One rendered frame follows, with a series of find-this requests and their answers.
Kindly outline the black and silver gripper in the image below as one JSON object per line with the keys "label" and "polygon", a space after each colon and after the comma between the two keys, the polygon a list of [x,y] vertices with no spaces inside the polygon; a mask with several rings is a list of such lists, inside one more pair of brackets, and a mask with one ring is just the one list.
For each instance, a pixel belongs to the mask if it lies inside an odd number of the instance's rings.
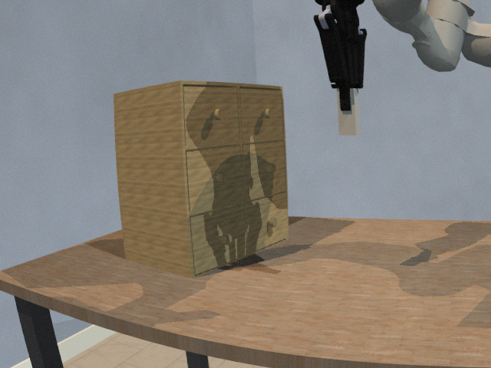
{"label": "black and silver gripper", "polygon": [[331,84],[333,89],[339,88],[339,135],[359,136],[361,125],[357,88],[363,88],[367,31],[358,27],[356,7],[364,0],[315,1],[322,5],[322,13],[315,15],[314,21],[320,34],[329,80],[335,83]]}

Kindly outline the small wooden chest of drawers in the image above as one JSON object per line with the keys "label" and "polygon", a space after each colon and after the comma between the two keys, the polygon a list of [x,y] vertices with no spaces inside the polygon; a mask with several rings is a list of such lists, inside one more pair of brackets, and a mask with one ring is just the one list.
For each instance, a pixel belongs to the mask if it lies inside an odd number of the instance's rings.
{"label": "small wooden chest of drawers", "polygon": [[[237,88],[239,140],[185,146],[183,87]],[[281,91],[282,137],[242,140],[239,88]],[[120,217],[127,260],[195,278],[288,240],[288,185],[282,87],[178,80],[116,93],[114,132]],[[285,188],[245,198],[242,144],[278,141],[284,141]],[[242,199],[189,212],[186,150],[212,146],[239,146]],[[286,192],[287,238],[248,254],[245,202],[283,191]],[[246,255],[195,274],[189,217],[237,203],[244,205]]]}

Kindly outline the wooden drawer front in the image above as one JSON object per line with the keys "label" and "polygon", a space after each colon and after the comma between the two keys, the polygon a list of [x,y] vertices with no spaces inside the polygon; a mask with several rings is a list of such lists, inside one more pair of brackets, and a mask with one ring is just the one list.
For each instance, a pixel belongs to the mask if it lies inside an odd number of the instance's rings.
{"label": "wooden drawer front", "polygon": [[237,88],[183,87],[183,109],[185,146],[239,140]]}
{"label": "wooden drawer front", "polygon": [[286,192],[245,202],[247,253],[287,238]]}
{"label": "wooden drawer front", "polygon": [[244,205],[229,205],[190,217],[195,274],[246,255]]}
{"label": "wooden drawer front", "polygon": [[245,198],[284,189],[284,141],[242,145]]}
{"label": "wooden drawer front", "polygon": [[189,212],[242,199],[239,146],[186,150],[186,174]]}
{"label": "wooden drawer front", "polygon": [[282,137],[281,91],[239,90],[242,140]]}

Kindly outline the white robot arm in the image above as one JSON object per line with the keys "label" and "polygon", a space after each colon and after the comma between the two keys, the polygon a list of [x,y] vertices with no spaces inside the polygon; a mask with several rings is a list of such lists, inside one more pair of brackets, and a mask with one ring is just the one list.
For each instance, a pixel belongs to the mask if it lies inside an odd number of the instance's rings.
{"label": "white robot arm", "polygon": [[[372,0],[392,27],[413,36],[418,57],[430,69],[453,71],[460,53],[491,67],[491,24],[479,24],[469,0]],[[422,3],[421,3],[422,2]]]}

